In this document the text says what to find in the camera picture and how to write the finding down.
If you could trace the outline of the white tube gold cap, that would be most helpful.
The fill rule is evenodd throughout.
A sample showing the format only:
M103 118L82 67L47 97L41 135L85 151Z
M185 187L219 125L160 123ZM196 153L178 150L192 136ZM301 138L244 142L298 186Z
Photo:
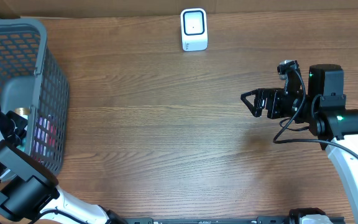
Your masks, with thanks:
M30 108L16 108L14 112L15 114L18 114L21 118L29 119L31 110Z

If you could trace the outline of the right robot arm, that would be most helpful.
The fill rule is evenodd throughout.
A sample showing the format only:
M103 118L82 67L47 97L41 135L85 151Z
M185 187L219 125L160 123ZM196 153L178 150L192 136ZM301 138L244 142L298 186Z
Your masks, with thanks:
M295 142L279 137L292 123L304 125L299 130L314 136L310 141L321 146L339 174L358 223L358 110L346 108L344 70L336 64L312 65L307 83L296 60L282 61L277 72L285 82L282 88L258 88L243 93L241 101L255 117L267 110L269 119L280 120L275 144Z

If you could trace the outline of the purple snack package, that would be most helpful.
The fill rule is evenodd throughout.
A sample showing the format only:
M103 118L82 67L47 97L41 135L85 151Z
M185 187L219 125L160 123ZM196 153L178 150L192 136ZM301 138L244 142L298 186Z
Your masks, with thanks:
M57 133L57 128L53 125L51 119L54 119L51 115L48 118L39 118L38 126L35 127L32 152L54 159L57 140L53 135Z

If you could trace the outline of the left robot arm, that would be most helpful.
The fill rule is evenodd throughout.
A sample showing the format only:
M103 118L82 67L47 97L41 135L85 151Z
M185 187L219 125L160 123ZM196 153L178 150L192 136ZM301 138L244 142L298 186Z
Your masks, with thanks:
M112 210L64 191L46 167L4 137L14 133L16 121L23 120L18 114L7 116L0 110L0 215L12 222L125 223Z

